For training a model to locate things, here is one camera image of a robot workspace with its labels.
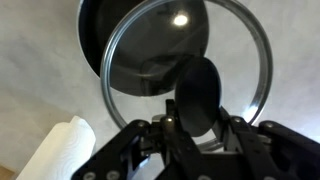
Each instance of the glass lid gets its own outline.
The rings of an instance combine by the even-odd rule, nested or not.
[[[258,20],[234,0],[148,0],[118,24],[102,59],[102,91],[116,124],[165,114],[179,75],[198,57],[217,68],[221,106],[254,123],[272,79],[271,49]],[[210,132],[195,138],[212,139]]]

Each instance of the paper towel roll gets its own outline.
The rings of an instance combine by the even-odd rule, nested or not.
[[[17,180],[70,180],[91,156],[96,138],[88,123],[77,116],[56,124]]]

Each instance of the metal rim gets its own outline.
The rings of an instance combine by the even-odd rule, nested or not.
[[[110,69],[111,62],[116,46],[122,37],[126,29],[141,15],[150,9],[159,6],[164,3],[173,2],[175,0],[154,0],[154,1],[144,1],[139,6],[134,8],[129,12],[118,26],[113,31],[112,35],[109,38],[108,44],[105,48],[104,55],[101,61],[101,87],[104,97],[105,104],[111,115],[111,118],[118,125],[120,129],[123,129],[127,123],[120,115],[118,109],[115,106],[115,103],[112,98],[111,86],[110,86]],[[265,102],[268,98],[269,91],[271,88],[272,82],[272,51],[268,37],[261,26],[257,18],[241,3],[236,0],[206,0],[215,4],[218,4],[225,9],[232,12],[237,16],[251,32],[251,35],[255,41],[259,59],[260,59],[260,74],[259,82],[253,100],[251,101],[250,108],[253,108],[256,112],[254,113],[249,124],[253,124],[260,113],[263,110]],[[198,144],[200,150],[207,150],[217,146],[217,141],[215,139],[207,141],[202,144]]]

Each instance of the screw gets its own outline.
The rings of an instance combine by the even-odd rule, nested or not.
[[[239,118],[235,118],[234,121],[237,123],[241,122],[241,120]]]
[[[144,122],[139,122],[139,123],[138,123],[138,126],[140,126],[140,127],[143,127],[144,125],[145,125]]]
[[[269,127],[269,128],[272,128],[273,124],[272,123],[266,123],[266,126]]]
[[[83,180],[95,180],[96,179],[96,174],[94,172],[87,172],[83,176]]]
[[[198,180],[211,180],[211,178],[209,176],[206,175],[201,175],[198,177]]]
[[[276,180],[274,177],[266,176],[263,178],[263,180]]]
[[[120,178],[120,174],[118,171],[109,171],[107,174],[107,180],[118,180]]]

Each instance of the wooden surface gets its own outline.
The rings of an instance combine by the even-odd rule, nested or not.
[[[0,165],[0,179],[1,180],[11,180],[15,173]]]

